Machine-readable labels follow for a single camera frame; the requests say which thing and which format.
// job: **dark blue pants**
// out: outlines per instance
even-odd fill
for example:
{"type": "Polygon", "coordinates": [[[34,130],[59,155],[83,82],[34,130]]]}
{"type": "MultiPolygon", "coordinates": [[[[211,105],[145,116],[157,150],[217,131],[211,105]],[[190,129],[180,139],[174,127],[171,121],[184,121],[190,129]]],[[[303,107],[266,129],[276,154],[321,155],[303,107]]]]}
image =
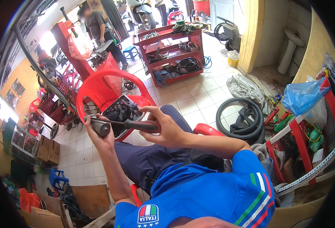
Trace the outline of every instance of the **dark blue pants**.
{"type": "MultiPolygon", "coordinates": [[[[193,133],[173,106],[164,105],[161,111],[171,116],[181,129],[193,133]]],[[[134,146],[125,142],[115,142],[114,148],[124,173],[149,195],[152,184],[162,171],[189,158],[187,148],[166,148],[157,144],[134,146]]]]}

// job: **italia logo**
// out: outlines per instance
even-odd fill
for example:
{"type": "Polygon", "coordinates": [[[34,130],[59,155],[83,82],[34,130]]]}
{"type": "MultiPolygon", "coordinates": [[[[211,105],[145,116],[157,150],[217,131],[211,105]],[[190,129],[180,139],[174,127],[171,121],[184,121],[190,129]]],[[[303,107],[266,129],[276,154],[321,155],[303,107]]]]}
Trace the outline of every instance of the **italia logo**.
{"type": "Polygon", "coordinates": [[[159,221],[159,207],[154,204],[147,204],[138,210],[139,224],[152,223],[159,221]]]}

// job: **white bucket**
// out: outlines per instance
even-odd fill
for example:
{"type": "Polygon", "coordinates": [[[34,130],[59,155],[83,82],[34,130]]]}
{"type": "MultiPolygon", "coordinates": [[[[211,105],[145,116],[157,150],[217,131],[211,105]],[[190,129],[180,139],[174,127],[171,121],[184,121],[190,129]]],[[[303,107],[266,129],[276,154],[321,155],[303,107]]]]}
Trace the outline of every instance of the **white bucket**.
{"type": "Polygon", "coordinates": [[[229,66],[237,67],[239,53],[236,50],[227,52],[229,66]]]}

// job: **red plastic bag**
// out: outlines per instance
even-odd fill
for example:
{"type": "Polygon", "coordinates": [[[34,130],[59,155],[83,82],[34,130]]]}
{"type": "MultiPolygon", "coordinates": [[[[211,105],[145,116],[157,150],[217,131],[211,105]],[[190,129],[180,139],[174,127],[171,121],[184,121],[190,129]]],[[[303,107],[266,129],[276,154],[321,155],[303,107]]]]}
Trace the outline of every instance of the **red plastic bag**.
{"type": "Polygon", "coordinates": [[[71,57],[79,60],[87,60],[93,52],[93,45],[84,36],[75,39],[72,35],[67,37],[67,45],[71,57]]]}
{"type": "Polygon", "coordinates": [[[41,208],[38,196],[34,193],[28,193],[25,188],[19,189],[19,204],[20,209],[28,212],[32,212],[31,206],[41,208]]]}

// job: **pedestal sink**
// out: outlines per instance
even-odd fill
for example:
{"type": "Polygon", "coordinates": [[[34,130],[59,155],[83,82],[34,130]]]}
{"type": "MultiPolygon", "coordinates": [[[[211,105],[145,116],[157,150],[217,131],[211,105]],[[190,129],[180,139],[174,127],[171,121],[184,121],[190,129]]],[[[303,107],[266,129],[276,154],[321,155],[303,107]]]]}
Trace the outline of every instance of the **pedestal sink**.
{"type": "Polygon", "coordinates": [[[288,40],[287,49],[285,50],[282,61],[280,62],[279,67],[278,67],[278,71],[281,74],[286,74],[288,70],[288,66],[291,63],[291,59],[292,59],[294,49],[296,48],[296,46],[302,47],[304,45],[304,42],[301,39],[299,39],[299,37],[297,37],[290,30],[285,28],[284,32],[289,38],[289,40],[288,40]]]}

